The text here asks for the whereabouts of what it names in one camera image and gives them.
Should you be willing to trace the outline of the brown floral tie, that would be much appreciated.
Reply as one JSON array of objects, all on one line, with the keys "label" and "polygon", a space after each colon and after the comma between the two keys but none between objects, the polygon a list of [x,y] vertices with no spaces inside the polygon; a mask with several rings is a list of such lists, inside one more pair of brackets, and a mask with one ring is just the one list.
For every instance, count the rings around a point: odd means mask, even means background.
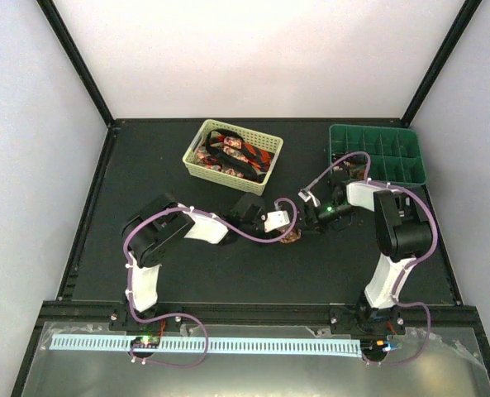
[{"label": "brown floral tie", "polygon": [[302,238],[302,231],[300,229],[293,229],[287,236],[280,240],[283,244],[294,243]]}]

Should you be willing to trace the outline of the cream plastic basket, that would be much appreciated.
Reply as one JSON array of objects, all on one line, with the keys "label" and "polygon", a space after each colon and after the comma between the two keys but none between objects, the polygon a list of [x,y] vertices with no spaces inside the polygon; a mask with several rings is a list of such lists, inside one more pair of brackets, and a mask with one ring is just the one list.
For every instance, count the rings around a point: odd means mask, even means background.
[{"label": "cream plastic basket", "polygon": [[207,119],[183,163],[192,176],[261,195],[282,147],[280,137]]}]

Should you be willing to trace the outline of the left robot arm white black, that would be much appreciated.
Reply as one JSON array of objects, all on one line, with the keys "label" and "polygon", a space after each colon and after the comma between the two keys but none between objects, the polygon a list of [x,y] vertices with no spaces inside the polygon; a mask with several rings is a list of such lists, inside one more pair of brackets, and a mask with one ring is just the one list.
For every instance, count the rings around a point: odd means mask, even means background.
[{"label": "left robot arm white black", "polygon": [[296,229],[298,210],[289,198],[274,201],[268,211],[262,197],[243,194],[227,215],[202,211],[163,194],[147,204],[123,227],[126,257],[128,319],[140,330],[157,321],[159,270],[166,251],[183,240],[226,246],[240,238],[259,243],[281,242]]}]

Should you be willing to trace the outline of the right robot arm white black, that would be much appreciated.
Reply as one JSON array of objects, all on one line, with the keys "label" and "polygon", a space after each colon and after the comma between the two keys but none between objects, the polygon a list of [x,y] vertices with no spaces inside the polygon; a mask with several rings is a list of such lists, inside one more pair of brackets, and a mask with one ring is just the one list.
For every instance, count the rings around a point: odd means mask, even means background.
[{"label": "right robot arm white black", "polygon": [[398,304],[407,277],[418,264],[430,257],[438,243],[435,219],[426,203],[411,190],[371,179],[341,181],[340,197],[321,203],[311,192],[301,189],[298,196],[306,203],[310,221],[324,225],[362,208],[373,213],[380,257],[372,279],[363,292],[368,304],[358,309],[355,321],[366,333],[377,332],[385,323],[383,309]]}]

